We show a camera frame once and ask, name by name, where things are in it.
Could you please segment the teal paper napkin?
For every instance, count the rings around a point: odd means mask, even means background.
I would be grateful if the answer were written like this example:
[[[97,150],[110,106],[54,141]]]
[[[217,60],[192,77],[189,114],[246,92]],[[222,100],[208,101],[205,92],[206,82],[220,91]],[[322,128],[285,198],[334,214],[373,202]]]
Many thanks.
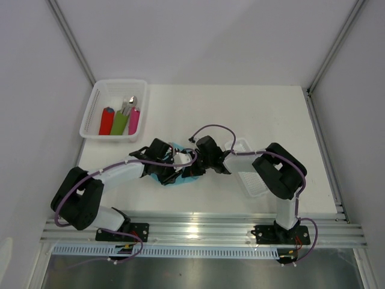
[[[169,143],[169,145],[173,148],[174,151],[177,151],[177,152],[185,150],[185,148],[183,146],[181,146],[177,143]],[[188,184],[188,183],[191,183],[191,182],[198,180],[198,178],[199,178],[198,176],[189,176],[189,177],[183,178],[182,175],[178,175],[171,182],[163,184],[161,182],[162,178],[159,178],[158,175],[153,173],[150,175],[150,177],[153,178],[156,182],[158,182],[162,185],[168,185],[168,186]]]

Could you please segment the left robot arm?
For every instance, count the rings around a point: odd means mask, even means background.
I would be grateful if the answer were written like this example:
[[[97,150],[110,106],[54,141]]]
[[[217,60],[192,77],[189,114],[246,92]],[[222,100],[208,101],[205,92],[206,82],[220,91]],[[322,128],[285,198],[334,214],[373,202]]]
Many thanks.
[[[116,208],[101,205],[104,192],[146,175],[172,174],[176,171],[172,163],[173,147],[156,138],[150,146],[94,172],[79,166],[70,169],[51,202],[55,224],[78,231],[89,227],[107,229],[116,240],[127,239],[131,233],[128,217]]]

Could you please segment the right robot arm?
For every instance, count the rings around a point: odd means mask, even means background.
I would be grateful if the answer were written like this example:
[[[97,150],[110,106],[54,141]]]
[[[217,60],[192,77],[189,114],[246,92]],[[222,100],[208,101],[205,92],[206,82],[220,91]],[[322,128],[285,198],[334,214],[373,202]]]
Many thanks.
[[[197,159],[182,177],[196,177],[208,169],[218,174],[255,173],[277,198],[277,214],[273,223],[271,244],[288,244],[300,234],[298,217],[299,195],[306,186],[306,168],[278,143],[271,143],[263,151],[237,152],[221,150],[210,136],[196,141]]]

